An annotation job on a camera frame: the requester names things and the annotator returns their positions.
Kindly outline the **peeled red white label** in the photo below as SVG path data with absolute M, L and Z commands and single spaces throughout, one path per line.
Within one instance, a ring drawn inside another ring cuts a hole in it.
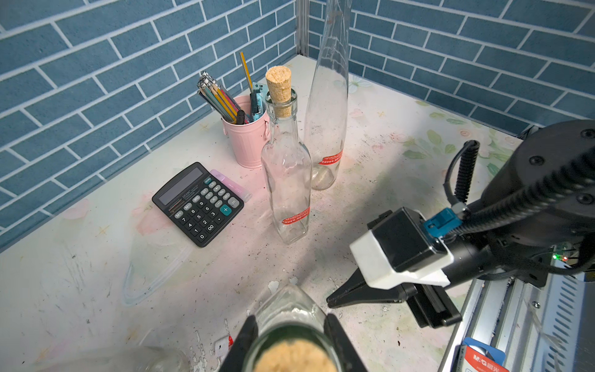
M 233 338 L 230 335 L 224 336 L 223 338 L 217 340 L 214 344 L 215 356 L 217 358 L 224 359 L 232 348 L 232 345 Z

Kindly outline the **corked glass bottle red label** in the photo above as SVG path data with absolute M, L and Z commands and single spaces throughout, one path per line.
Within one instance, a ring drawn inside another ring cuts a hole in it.
M 282 241 L 292 244 L 308 232 L 312 160 L 298 134 L 298 97 L 291 86 L 291 70 L 275 66 L 265 78 L 271 138 L 262 149 L 261 161 L 274 226 Z

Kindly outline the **clear glass bottle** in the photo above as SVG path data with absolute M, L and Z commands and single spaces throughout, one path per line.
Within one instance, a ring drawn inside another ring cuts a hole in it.
M 133 347 L 84 352 L 40 364 L 36 371 L 189 371 L 190 362 L 176 348 Z

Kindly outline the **short corked glass bottle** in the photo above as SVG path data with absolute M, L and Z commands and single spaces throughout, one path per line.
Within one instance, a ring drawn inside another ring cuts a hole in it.
M 244 359 L 244 371 L 344 370 L 323 331 L 326 314 L 298 286 L 279 288 L 258 308 L 255 319 L 257 337 Z

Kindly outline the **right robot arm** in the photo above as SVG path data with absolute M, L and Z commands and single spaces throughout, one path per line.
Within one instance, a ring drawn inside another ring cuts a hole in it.
M 387 211 L 353 242 L 357 269 L 327 298 L 330 308 L 406 303 L 420 327 L 462 321 L 449 288 L 502 269 L 541 285 L 594 263 L 594 123 L 573 120 L 530 135 L 477 201 L 469 201 L 480 144 L 449 165 L 448 207 L 427 219 Z

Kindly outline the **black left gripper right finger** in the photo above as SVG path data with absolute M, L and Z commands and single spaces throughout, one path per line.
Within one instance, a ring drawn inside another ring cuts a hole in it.
M 330 339 L 338 356 L 342 371 L 367 372 L 363 361 L 334 314 L 328 314 L 324 322 L 324 333 Z

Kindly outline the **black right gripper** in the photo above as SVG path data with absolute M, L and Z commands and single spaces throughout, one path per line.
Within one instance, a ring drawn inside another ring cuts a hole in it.
M 387 211 L 368 223 L 367 231 L 390 214 L 392 211 Z M 463 234 L 462 221 L 450 209 L 441 211 L 431 219 L 425 219 L 425 228 L 433 237 L 442 239 L 454 255 L 454 262 L 443 269 L 451 281 L 449 286 L 444 288 L 405 283 L 389 290 L 376 289 L 365 282 L 360 269 L 357 269 L 345 284 L 326 299 L 328 307 L 405 302 L 420 327 L 440 328 L 460 322 L 462 316 L 446 291 L 480 277 L 495 267 L 496 260 L 488 246 L 490 234 L 487 231 Z

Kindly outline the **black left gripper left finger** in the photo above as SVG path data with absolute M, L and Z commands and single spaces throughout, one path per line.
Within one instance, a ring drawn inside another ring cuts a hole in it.
M 235 338 L 229 353 L 222 362 L 219 372 L 242 372 L 243 364 L 250 348 L 259 336 L 256 316 L 249 316 L 244 322 L 240 333 Z

